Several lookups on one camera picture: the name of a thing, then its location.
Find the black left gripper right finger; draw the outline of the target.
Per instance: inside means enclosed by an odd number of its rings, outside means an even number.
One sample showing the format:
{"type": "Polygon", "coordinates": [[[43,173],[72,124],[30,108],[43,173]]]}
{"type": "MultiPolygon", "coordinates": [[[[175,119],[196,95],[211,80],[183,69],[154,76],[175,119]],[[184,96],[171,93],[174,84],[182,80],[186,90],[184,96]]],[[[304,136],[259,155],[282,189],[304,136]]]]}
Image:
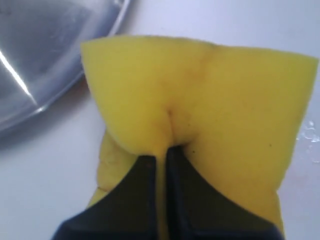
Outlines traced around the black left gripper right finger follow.
{"type": "Polygon", "coordinates": [[[166,213],[171,240],[284,239],[273,223],[212,187],[179,146],[166,154],[166,213]]]}

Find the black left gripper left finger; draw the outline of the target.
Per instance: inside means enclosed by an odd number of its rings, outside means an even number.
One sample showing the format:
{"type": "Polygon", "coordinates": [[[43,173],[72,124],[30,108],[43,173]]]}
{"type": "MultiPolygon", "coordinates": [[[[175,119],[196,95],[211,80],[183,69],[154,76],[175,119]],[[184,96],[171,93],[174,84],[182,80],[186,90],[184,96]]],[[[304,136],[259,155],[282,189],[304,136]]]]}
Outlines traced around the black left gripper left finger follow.
{"type": "Polygon", "coordinates": [[[65,220],[54,240],[156,240],[156,159],[140,156],[99,202],[65,220]]]}

